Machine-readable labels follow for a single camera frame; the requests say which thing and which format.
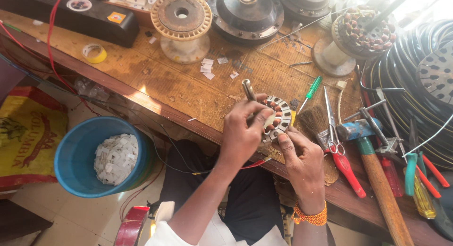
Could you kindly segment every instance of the sack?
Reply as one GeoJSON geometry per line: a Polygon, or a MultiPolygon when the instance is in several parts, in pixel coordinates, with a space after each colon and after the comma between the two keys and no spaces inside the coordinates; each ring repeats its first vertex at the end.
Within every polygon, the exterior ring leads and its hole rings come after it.
{"type": "Polygon", "coordinates": [[[14,87],[0,108],[0,187],[57,182],[55,151],[67,109],[36,87],[14,87]]]}

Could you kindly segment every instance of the workbench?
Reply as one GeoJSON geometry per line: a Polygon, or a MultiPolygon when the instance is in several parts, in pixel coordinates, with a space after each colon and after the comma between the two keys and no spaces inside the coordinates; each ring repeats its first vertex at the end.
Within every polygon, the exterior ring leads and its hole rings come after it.
{"type": "MultiPolygon", "coordinates": [[[[24,46],[48,57],[45,43],[48,24],[34,25],[32,19],[1,10],[0,19],[22,31],[9,28],[9,31],[24,46]]],[[[288,34],[289,25],[290,22],[286,22],[274,39],[288,34]]],[[[3,29],[0,29],[0,33],[7,37],[3,29]]],[[[313,63],[289,67],[289,64],[296,62],[311,61],[310,47],[313,47],[320,38],[329,35],[329,31],[316,24],[302,29],[300,41],[295,42],[290,38],[284,38],[263,50],[259,50],[262,46],[247,48],[232,45],[212,29],[208,34],[211,39],[211,49],[206,58],[216,60],[226,56],[229,60],[227,64],[221,65],[217,61],[214,62],[212,73],[215,77],[212,80],[200,73],[201,63],[177,64],[170,61],[160,48],[160,35],[155,29],[141,27],[133,47],[128,49],[55,27],[51,46],[54,60],[61,66],[109,88],[216,144],[222,142],[224,116],[236,102],[245,97],[241,86],[241,81],[245,78],[251,80],[256,93],[267,93],[289,102],[293,98],[304,100],[314,78],[321,75],[323,76],[322,86],[319,88],[321,90],[314,94],[306,107],[315,104],[325,107],[322,91],[322,87],[325,86],[332,109],[335,111],[340,91],[335,88],[335,85],[338,80],[348,81],[342,97],[342,117],[353,114],[363,106],[361,93],[354,89],[350,80],[354,73],[343,78],[333,78],[323,74],[313,63]],[[146,36],[147,31],[153,33],[153,36],[158,39],[155,43],[148,42],[150,37],[146,36]],[[90,64],[82,57],[81,50],[89,43],[99,43],[107,51],[107,58],[102,63],[90,64]],[[239,73],[235,79],[230,77],[233,71],[239,73]]],[[[299,121],[296,121],[294,126],[303,129],[299,121]]],[[[337,214],[333,211],[334,209],[346,211],[371,224],[372,227],[385,231],[386,223],[370,187],[359,152],[353,143],[345,143],[345,148],[354,174],[367,196],[360,199],[341,174],[335,183],[326,187],[326,200],[332,206],[328,208],[329,215],[337,214]]],[[[256,153],[251,161],[257,161],[263,157],[264,154],[256,153]]],[[[284,160],[278,155],[274,158],[263,167],[287,178],[284,160]]],[[[418,214],[411,197],[398,197],[397,202],[416,245],[453,244],[439,235],[430,222],[418,214]]]]}

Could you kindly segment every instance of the black pants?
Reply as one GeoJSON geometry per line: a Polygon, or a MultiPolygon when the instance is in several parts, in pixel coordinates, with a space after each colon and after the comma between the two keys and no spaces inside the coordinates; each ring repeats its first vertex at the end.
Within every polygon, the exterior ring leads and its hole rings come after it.
{"type": "MultiPolygon", "coordinates": [[[[201,152],[196,143],[180,140],[175,145],[193,170],[206,171],[212,168],[206,167],[209,157],[201,152]]],[[[174,146],[170,148],[167,162],[174,168],[190,171],[174,146]]],[[[177,212],[207,175],[184,174],[167,167],[159,201],[174,201],[174,211],[177,212]]],[[[230,186],[223,222],[236,241],[246,240],[248,245],[252,245],[275,225],[283,236],[280,201],[271,173],[260,167],[244,169],[239,171],[230,186]]]]}

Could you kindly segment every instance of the white shirt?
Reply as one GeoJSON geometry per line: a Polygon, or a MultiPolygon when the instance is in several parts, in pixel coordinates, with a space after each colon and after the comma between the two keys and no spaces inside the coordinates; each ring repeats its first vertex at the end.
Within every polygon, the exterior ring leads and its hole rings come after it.
{"type": "MultiPolygon", "coordinates": [[[[162,202],[156,213],[156,232],[145,246],[192,246],[173,232],[167,221],[173,217],[174,202],[162,202]]],[[[287,246],[275,225],[267,234],[252,246],[287,246]]],[[[245,240],[236,242],[233,234],[219,217],[217,211],[212,215],[197,246],[248,246],[245,240]]]]}

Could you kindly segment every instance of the green screwdriver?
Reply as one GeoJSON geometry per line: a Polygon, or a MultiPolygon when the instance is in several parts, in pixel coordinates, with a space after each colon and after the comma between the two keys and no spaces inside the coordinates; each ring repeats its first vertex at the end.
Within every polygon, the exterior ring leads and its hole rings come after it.
{"type": "Polygon", "coordinates": [[[318,89],[319,84],[321,83],[322,80],[323,80],[323,78],[321,76],[318,76],[318,77],[316,77],[316,79],[314,79],[314,82],[311,85],[309,92],[305,95],[305,101],[303,102],[302,106],[300,107],[299,111],[297,112],[297,115],[299,115],[300,111],[302,110],[302,108],[305,105],[305,103],[307,102],[307,100],[311,99],[313,97],[314,92],[318,89]]]}

